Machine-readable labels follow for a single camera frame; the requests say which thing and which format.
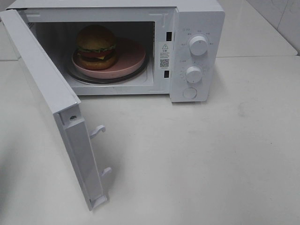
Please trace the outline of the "lower white timer knob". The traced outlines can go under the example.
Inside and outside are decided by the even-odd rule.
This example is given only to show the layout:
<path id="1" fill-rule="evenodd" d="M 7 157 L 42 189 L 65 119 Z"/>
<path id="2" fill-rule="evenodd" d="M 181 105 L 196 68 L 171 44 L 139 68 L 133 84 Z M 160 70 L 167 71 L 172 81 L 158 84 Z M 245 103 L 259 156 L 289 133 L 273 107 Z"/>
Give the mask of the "lower white timer knob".
<path id="1" fill-rule="evenodd" d="M 203 72 L 197 66 L 189 67 L 186 70 L 186 80 L 188 83 L 198 83 L 203 77 Z"/>

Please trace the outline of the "upper white power knob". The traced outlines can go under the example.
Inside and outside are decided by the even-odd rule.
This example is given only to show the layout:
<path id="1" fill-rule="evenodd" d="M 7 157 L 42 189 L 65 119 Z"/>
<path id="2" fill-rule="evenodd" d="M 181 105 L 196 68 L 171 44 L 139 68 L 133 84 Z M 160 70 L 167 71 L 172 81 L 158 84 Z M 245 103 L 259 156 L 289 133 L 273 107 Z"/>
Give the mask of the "upper white power knob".
<path id="1" fill-rule="evenodd" d="M 190 38 L 188 46 L 193 55 L 203 55 L 208 50 L 208 39 L 203 34 L 196 34 Z"/>

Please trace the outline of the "glass microwave turntable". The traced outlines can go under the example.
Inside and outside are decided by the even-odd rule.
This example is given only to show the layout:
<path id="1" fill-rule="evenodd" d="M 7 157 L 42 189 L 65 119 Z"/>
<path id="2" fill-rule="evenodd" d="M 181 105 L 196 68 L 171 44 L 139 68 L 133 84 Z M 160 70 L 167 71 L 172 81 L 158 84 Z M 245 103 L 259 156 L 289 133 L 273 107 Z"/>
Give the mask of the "glass microwave turntable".
<path id="1" fill-rule="evenodd" d="M 116 75 L 118 72 L 117 66 L 121 64 L 121 60 L 105 70 L 88 70 L 80 67 L 75 57 L 73 57 L 66 65 L 66 71 L 73 79 L 88 85 L 115 85 L 126 82 L 132 83 L 136 80 L 145 82 L 148 77 L 148 61 L 149 58 L 146 57 L 143 64 L 136 71 L 113 78 L 112 75 Z"/>

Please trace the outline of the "burger with lettuce and tomato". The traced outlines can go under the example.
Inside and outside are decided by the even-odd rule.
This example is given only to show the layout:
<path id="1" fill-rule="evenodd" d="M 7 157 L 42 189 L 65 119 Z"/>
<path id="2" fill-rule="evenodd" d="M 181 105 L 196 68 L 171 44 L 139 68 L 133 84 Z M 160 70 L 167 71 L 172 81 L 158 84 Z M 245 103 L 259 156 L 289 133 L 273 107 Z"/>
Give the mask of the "burger with lettuce and tomato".
<path id="1" fill-rule="evenodd" d="M 117 39 L 109 29 L 89 25 L 76 37 L 78 61 L 85 69 L 107 69 L 117 60 L 116 44 Z"/>

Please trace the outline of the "pink round plate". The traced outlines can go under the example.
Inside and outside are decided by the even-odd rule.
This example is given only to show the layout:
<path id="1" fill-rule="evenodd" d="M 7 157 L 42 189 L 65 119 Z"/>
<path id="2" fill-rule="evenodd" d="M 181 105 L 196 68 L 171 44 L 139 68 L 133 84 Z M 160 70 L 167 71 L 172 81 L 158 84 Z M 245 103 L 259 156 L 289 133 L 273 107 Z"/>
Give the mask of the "pink round plate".
<path id="1" fill-rule="evenodd" d="M 146 61 L 145 48 L 138 42 L 118 38 L 115 50 L 100 58 L 87 58 L 75 51 L 72 63 L 82 74 L 97 79 L 115 79 L 137 71 Z"/>

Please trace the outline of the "white microwave oven body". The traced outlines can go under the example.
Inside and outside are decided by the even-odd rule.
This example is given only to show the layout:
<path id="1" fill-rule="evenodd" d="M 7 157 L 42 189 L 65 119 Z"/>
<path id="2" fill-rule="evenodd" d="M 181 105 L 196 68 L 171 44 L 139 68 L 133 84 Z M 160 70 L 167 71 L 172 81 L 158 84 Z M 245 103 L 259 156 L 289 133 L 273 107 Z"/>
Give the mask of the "white microwave oven body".
<path id="1" fill-rule="evenodd" d="M 205 101 L 212 81 L 225 13 L 215 0 L 17 0 L 7 10 L 25 16 L 27 25 L 77 96 L 169 94 L 172 102 Z M 73 79 L 66 65 L 77 51 L 78 32 L 89 25 L 109 29 L 118 38 L 140 43 L 149 58 L 145 82 L 88 85 Z M 208 39 L 205 54 L 195 56 L 188 41 Z M 186 70 L 197 66 L 203 77 L 188 83 Z M 195 88 L 194 99 L 183 97 Z"/>

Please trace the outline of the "white microwave door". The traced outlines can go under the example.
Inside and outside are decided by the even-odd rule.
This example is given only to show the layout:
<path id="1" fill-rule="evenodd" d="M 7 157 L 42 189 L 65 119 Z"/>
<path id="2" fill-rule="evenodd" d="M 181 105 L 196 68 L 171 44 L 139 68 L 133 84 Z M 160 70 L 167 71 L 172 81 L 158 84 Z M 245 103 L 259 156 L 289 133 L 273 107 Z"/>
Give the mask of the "white microwave door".
<path id="1" fill-rule="evenodd" d="M 88 209 L 93 210 L 107 201 L 101 179 L 111 168 L 98 169 L 90 140 L 105 126 L 88 131 L 80 99 L 30 31 L 25 16 L 11 9 L 1 12 L 0 19 L 44 121 L 62 139 Z"/>

